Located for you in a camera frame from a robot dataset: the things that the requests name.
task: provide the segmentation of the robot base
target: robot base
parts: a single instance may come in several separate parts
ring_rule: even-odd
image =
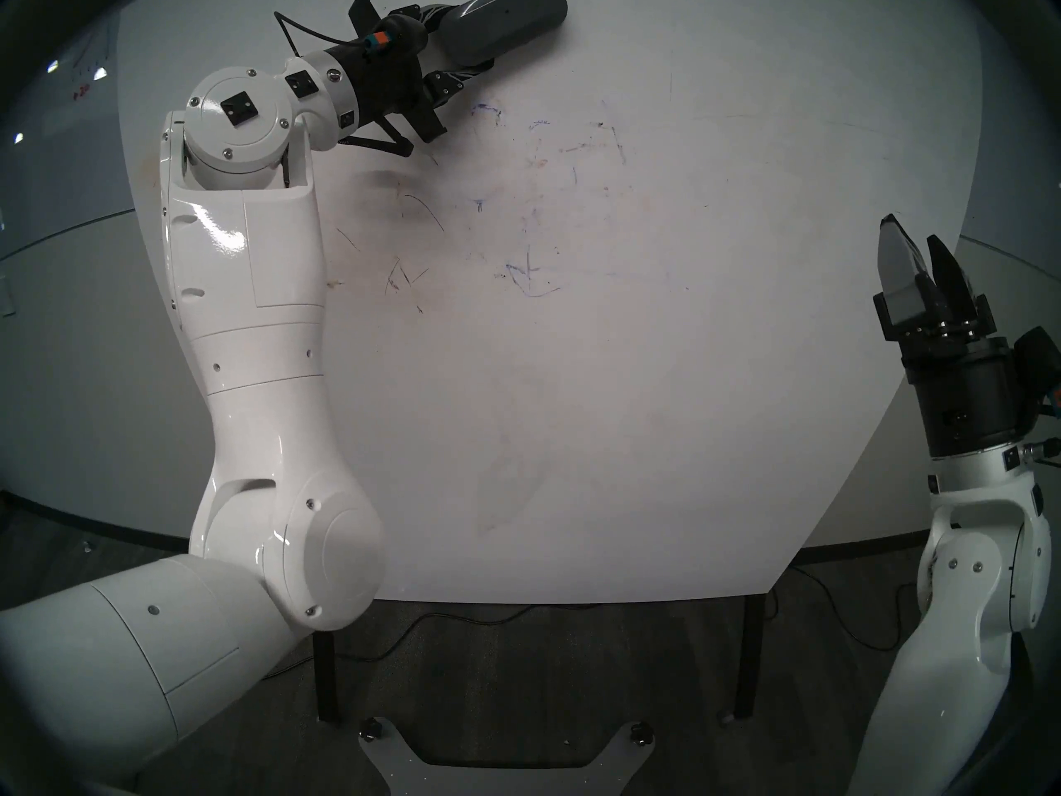
[[[656,746],[648,725],[629,722],[585,767],[448,767],[417,757],[382,716],[362,725],[359,741],[392,796],[619,796]]]

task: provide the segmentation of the white wall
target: white wall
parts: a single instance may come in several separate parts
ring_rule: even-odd
[[[1061,279],[1061,128],[998,32],[979,30],[982,125],[961,232]]]
[[[210,472],[206,405],[152,283],[136,214],[0,260],[0,487],[187,536]]]
[[[211,67],[279,69],[274,8],[344,34],[349,2],[124,10],[156,278],[166,110]],[[315,159],[325,367],[387,526],[386,596],[764,590],[901,377],[871,306],[880,218],[960,228],[980,89],[961,0],[569,2],[443,109],[437,144]]]

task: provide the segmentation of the black table leg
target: black table leg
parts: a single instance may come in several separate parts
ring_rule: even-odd
[[[763,657],[763,625],[766,623],[766,593],[744,598],[744,628],[741,631],[741,663],[736,673],[733,710],[723,711],[718,721],[725,726],[748,719],[755,707],[759,665]]]
[[[317,720],[338,724],[338,692],[335,689],[335,636],[313,631],[313,680],[317,686]]]

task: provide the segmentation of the cable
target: cable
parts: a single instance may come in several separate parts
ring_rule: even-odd
[[[413,630],[416,628],[416,626],[418,624],[420,624],[420,622],[424,622],[428,619],[452,619],[454,621],[464,622],[465,624],[469,624],[469,625],[482,625],[484,627],[494,627],[497,625],[506,625],[509,622],[515,622],[521,616],[524,616],[525,613],[529,613],[532,610],[535,610],[535,609],[537,609],[539,607],[547,607],[547,608],[553,608],[555,610],[591,610],[594,607],[601,607],[601,605],[596,605],[596,604],[594,604],[594,605],[527,605],[526,607],[520,608],[519,610],[517,610],[511,616],[507,616],[504,619],[495,619],[493,621],[482,620],[482,619],[471,619],[471,618],[465,617],[465,616],[457,616],[456,613],[438,613],[438,612],[423,613],[423,615],[417,617],[416,619],[414,619],[413,623],[402,631],[402,635],[399,636],[392,643],[392,645],[389,647],[387,647],[387,650],[385,650],[383,653],[381,653],[378,656],[354,656],[353,654],[346,654],[346,653],[336,653],[335,656],[338,657],[340,659],[349,659],[350,661],[364,662],[366,664],[367,663],[371,663],[371,662],[379,662],[379,661],[383,661],[388,656],[390,656],[395,651],[397,651],[401,646],[402,642],[405,641],[406,637],[408,637],[408,635],[413,633]],[[262,676],[262,681],[264,681],[265,679],[272,679],[272,678],[275,678],[277,676],[280,676],[281,674],[284,674],[288,671],[293,671],[293,670],[295,670],[295,668],[299,668],[302,664],[306,664],[306,662],[312,661],[312,660],[313,660],[313,656],[307,656],[307,657],[305,657],[302,659],[294,661],[291,664],[288,664],[288,665],[284,665],[283,668],[280,668],[279,670],[276,670],[276,671],[273,671],[272,673],[265,674],[264,676]]]
[[[840,616],[839,609],[837,609],[837,607],[836,607],[836,601],[833,599],[833,591],[831,591],[829,589],[829,586],[825,585],[824,582],[822,582],[817,576],[815,576],[815,575],[813,575],[811,573],[807,573],[802,568],[797,568],[796,566],[789,566],[789,567],[794,571],[796,571],[797,573],[802,573],[808,579],[812,579],[813,582],[817,583],[818,587],[820,587],[822,590],[825,591],[825,596],[829,599],[829,604],[833,608],[833,612],[836,615],[836,621],[840,623],[840,629],[843,630],[843,633],[846,633],[848,636],[850,636],[856,642],[858,642],[858,644],[860,644],[863,647],[867,647],[870,651],[876,651],[877,653],[891,653],[897,647],[899,647],[899,645],[902,643],[902,641],[903,641],[903,611],[902,611],[902,606],[900,605],[900,601],[899,601],[899,593],[900,593],[900,591],[903,588],[917,587],[916,583],[914,583],[914,582],[904,582],[902,585],[899,585],[895,588],[895,641],[892,644],[888,645],[887,647],[879,647],[875,644],[870,644],[869,642],[864,642],[862,639],[859,639],[857,636],[855,636],[853,633],[851,633],[851,630],[848,628],[848,626],[843,623],[843,618]]]
[[[295,47],[295,42],[292,40],[291,34],[288,33],[288,24],[290,24],[292,28],[297,28],[299,31],[302,31],[303,33],[308,33],[310,36],[315,36],[318,39],[324,39],[326,42],[331,42],[332,45],[345,45],[347,48],[360,48],[361,50],[364,50],[365,48],[365,44],[361,39],[356,39],[355,41],[350,41],[349,39],[336,39],[333,36],[325,36],[323,33],[317,33],[316,31],[307,28],[305,24],[299,24],[291,17],[281,14],[279,11],[274,11],[273,16],[275,16],[276,21],[280,23],[280,30],[283,31],[283,35],[288,38],[288,45],[291,46],[291,50],[294,52],[296,56],[301,56],[301,54]]]
[[[781,600],[778,599],[778,589],[776,587],[770,588],[770,598],[773,600],[773,612],[763,619],[764,622],[772,622],[781,612]]]

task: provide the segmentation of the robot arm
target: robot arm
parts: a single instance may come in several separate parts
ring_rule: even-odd
[[[874,297],[903,351],[933,456],[933,521],[918,572],[922,620],[895,657],[863,740],[849,794],[940,794],[976,748],[1009,682],[1011,635],[1046,598],[1050,531],[1021,446],[1061,354],[1042,328],[1012,349],[960,266],[928,239],[935,281],[893,217],[881,225]],[[989,505],[990,516],[955,512]],[[1001,513],[1010,505],[1017,513]]]
[[[167,305],[206,385],[215,453],[189,554],[0,613],[0,662],[80,774],[115,781],[243,695],[383,578],[380,519],[338,449],[321,370],[325,260],[311,151],[407,156],[490,57],[558,25],[564,0],[350,10],[360,39],[283,73],[227,68],[167,117]],[[459,71],[422,76],[429,31]],[[375,121],[393,142],[353,136]]]

